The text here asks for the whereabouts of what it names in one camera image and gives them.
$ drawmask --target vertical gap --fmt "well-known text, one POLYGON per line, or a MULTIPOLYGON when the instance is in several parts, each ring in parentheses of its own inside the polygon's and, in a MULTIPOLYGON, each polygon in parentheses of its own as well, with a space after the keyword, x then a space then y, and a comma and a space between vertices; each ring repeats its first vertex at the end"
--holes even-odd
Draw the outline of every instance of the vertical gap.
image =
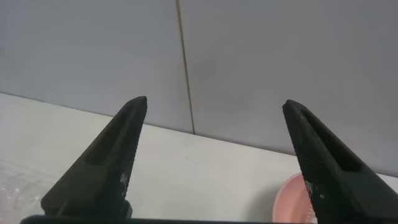
POLYGON ((187 68, 187 58, 185 56, 185 43, 184 43, 184 35, 182 32, 182 21, 181 21, 181 9, 180 9, 180 0, 175 0, 177 6, 177 17, 178 17, 178 27, 180 29, 180 40, 182 46, 182 57, 184 61, 184 71, 185 71, 185 79, 187 81, 187 90, 188 90, 188 100, 189 100, 189 110, 191 112, 191 123, 192 123, 192 133, 195 134, 195 125, 193 123, 193 112, 192 112, 192 101, 191 101, 191 91, 189 88, 189 78, 188 78, 188 68, 187 68))

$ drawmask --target white speck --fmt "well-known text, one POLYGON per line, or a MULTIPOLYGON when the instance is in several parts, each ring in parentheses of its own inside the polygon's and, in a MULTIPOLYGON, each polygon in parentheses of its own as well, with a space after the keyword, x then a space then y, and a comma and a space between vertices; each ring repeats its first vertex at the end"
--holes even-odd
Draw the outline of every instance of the white speck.
POLYGON ((305 181, 305 186, 307 188, 307 192, 310 195, 310 197, 312 196, 312 183, 305 181))

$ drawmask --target white table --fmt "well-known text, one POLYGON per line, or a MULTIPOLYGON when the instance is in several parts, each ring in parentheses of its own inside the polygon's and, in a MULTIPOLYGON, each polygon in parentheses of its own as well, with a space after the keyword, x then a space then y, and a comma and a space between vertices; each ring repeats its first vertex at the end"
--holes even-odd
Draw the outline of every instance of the white table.
MULTIPOLYGON (((0 222, 38 212, 40 197, 110 120, 0 94, 0 222), (35 209, 9 211, 15 188, 35 209)), ((126 199, 136 218, 270 221, 279 187, 298 172, 295 156, 144 125, 126 199)), ((398 179, 380 176, 398 191, 398 179)))

